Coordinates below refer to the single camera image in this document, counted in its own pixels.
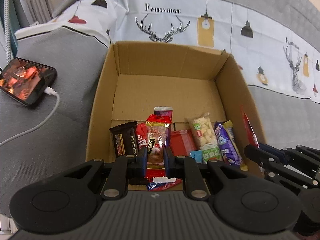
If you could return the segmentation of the small red square packet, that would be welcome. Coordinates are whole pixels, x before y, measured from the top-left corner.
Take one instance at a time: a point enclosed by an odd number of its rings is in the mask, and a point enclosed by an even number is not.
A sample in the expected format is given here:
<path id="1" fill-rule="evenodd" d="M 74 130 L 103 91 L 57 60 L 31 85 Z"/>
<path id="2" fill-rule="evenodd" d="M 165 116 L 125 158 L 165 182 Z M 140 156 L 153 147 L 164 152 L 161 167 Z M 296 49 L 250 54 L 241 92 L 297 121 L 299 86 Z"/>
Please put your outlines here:
<path id="1" fill-rule="evenodd" d="M 191 151 L 197 150 L 191 129 L 172 131 L 169 146 L 173 156 L 189 156 Z"/>

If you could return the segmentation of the large red spicy snack packet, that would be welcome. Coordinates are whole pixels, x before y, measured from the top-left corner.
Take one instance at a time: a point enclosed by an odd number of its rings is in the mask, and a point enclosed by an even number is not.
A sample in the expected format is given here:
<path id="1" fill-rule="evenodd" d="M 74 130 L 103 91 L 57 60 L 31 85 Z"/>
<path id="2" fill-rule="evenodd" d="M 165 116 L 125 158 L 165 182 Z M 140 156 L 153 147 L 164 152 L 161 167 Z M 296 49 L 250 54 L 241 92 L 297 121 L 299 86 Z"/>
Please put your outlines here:
<path id="1" fill-rule="evenodd" d="M 139 148 L 147 146 L 147 130 L 145 123 L 140 123 L 136 127 Z M 181 179 L 167 178 L 164 170 L 147 170 L 146 188 L 148 191 L 164 191 L 182 183 Z"/>

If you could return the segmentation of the light blue candy bar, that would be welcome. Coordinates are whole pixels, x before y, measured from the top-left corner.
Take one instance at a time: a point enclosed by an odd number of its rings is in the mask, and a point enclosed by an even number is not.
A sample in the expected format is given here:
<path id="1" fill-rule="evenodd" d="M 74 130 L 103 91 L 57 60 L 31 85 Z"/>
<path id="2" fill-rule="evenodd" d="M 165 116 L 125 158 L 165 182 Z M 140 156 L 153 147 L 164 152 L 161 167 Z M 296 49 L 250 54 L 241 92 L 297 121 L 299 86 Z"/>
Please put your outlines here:
<path id="1" fill-rule="evenodd" d="M 202 163 L 202 151 L 196 150 L 196 151 L 190 151 L 189 153 L 190 157 L 195 159 L 197 163 Z"/>

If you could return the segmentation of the black chocolate bar wrapper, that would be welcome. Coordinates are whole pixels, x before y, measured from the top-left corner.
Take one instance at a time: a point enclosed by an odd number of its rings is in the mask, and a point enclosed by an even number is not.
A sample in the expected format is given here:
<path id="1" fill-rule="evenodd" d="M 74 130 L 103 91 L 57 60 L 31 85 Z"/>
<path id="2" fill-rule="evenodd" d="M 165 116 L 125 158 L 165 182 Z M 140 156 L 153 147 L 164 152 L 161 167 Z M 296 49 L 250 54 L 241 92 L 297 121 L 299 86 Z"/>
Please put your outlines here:
<path id="1" fill-rule="evenodd" d="M 136 135 L 137 122 L 127 122 L 111 127 L 113 146 L 116 158 L 139 153 L 138 138 Z"/>

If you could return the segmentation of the small red orange candy bar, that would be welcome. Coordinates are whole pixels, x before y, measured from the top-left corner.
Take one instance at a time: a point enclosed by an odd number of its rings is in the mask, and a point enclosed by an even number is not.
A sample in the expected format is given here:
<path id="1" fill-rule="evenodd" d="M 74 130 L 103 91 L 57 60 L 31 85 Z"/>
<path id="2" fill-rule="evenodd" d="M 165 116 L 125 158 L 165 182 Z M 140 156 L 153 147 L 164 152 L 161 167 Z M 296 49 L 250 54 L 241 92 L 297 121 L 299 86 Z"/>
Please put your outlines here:
<path id="1" fill-rule="evenodd" d="M 170 133 L 171 118 L 151 114 L 146 122 L 148 162 L 147 168 L 161 169 L 164 167 L 164 148 Z"/>

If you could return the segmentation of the clear rice cracker packet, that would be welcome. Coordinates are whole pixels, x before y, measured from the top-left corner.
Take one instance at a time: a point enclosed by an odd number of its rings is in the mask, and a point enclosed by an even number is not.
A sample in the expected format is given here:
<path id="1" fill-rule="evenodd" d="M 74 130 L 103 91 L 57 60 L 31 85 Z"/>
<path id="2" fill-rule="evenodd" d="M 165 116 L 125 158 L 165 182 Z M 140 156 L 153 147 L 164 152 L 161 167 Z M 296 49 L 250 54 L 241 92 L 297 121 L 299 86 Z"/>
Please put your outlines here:
<path id="1" fill-rule="evenodd" d="M 210 114 L 204 113 L 202 116 L 188 121 L 196 147 L 202 153 L 202 162 L 206 164 L 209 160 L 223 161 Z"/>

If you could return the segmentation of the purple pink snack packet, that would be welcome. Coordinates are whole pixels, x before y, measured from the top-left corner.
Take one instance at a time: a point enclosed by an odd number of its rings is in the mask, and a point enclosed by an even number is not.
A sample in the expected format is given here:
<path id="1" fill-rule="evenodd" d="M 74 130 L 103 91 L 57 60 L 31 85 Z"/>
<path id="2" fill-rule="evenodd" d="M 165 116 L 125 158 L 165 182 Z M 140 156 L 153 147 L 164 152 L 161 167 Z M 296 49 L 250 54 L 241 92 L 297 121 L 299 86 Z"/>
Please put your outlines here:
<path id="1" fill-rule="evenodd" d="M 157 116 L 168 116 L 172 120 L 173 108 L 172 107 L 155 107 L 154 114 Z"/>

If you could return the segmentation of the thin red stick packet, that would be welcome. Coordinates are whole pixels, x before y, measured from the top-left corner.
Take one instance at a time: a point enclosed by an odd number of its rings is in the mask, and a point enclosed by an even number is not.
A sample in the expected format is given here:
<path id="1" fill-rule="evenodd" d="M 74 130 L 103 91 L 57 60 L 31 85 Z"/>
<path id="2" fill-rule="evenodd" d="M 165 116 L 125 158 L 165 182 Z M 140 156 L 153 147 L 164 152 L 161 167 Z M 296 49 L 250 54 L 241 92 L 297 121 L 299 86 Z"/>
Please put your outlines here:
<path id="1" fill-rule="evenodd" d="M 249 119 L 248 119 L 246 113 L 244 112 L 243 105 L 240 106 L 240 111 L 242 114 L 242 119 L 244 122 L 244 127 L 245 127 L 245 130 L 247 133 L 249 143 L 256 148 L 260 148 L 257 136 L 255 135 L 255 132 L 253 131 L 251 123 L 249 122 Z"/>

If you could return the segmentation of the purple chocolate wrapper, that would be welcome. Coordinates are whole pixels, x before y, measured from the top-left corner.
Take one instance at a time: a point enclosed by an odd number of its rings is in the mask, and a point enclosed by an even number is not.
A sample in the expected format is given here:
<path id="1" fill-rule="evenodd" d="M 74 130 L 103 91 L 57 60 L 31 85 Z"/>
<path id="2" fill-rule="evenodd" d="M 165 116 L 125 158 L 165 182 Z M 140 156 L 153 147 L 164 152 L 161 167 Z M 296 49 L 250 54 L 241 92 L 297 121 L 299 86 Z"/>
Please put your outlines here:
<path id="1" fill-rule="evenodd" d="M 232 166 L 240 167 L 241 158 L 221 122 L 214 124 L 214 131 L 224 162 Z"/>

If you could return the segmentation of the yellow snack bar wrapper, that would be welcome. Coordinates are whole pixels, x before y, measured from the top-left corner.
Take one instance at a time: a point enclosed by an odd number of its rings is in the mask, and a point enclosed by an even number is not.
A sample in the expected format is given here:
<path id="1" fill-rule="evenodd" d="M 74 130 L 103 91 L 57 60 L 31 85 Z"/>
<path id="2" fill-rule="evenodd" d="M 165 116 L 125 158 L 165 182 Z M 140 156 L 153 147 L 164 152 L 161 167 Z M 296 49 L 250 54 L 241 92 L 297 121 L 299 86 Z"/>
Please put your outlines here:
<path id="1" fill-rule="evenodd" d="M 223 125 L 224 129 L 226 130 L 226 132 L 227 132 L 227 134 L 228 134 L 228 136 L 234 146 L 234 149 L 236 150 L 236 152 L 238 154 L 239 161 L 240 161 L 240 170 L 248 171 L 248 166 L 244 162 L 244 160 L 238 150 L 236 142 L 235 142 L 234 133 L 233 133 L 233 123 L 231 122 L 231 120 L 228 120 L 228 121 L 224 122 L 222 125 Z"/>

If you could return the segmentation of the brown cardboard box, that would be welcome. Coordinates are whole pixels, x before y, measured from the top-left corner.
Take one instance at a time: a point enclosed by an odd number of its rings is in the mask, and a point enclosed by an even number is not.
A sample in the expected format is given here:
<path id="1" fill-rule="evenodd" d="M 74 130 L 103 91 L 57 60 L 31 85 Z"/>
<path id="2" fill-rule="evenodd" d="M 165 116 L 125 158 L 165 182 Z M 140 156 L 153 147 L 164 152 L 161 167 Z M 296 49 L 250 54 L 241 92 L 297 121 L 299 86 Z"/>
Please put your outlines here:
<path id="1" fill-rule="evenodd" d="M 89 123 L 86 160 L 115 160 L 110 128 L 145 121 L 157 106 L 173 108 L 179 129 L 204 113 L 212 122 L 231 120 L 240 151 L 248 145 L 240 106 L 257 139 L 266 137 L 258 109 L 234 57 L 215 49 L 153 42 L 110 46 Z"/>

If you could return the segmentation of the black smartphone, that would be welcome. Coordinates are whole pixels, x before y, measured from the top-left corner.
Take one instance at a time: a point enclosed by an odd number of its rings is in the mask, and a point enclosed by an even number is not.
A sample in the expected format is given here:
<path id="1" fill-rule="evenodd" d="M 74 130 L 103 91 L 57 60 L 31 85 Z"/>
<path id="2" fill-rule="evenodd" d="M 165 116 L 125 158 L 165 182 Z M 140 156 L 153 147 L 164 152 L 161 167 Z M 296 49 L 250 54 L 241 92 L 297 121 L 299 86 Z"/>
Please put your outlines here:
<path id="1" fill-rule="evenodd" d="M 57 77 L 55 68 L 14 58 L 1 72 L 1 91 L 25 106 L 34 105 Z"/>

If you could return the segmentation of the grey curtain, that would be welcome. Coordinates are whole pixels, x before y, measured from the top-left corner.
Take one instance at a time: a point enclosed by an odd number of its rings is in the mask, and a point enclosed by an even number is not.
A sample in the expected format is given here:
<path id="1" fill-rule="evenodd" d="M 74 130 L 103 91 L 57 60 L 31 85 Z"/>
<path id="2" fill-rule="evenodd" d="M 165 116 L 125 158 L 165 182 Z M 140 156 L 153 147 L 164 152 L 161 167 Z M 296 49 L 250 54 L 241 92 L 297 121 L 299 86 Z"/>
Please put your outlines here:
<path id="1" fill-rule="evenodd" d="M 47 23 L 52 19 L 51 0 L 12 0 L 20 26 Z"/>

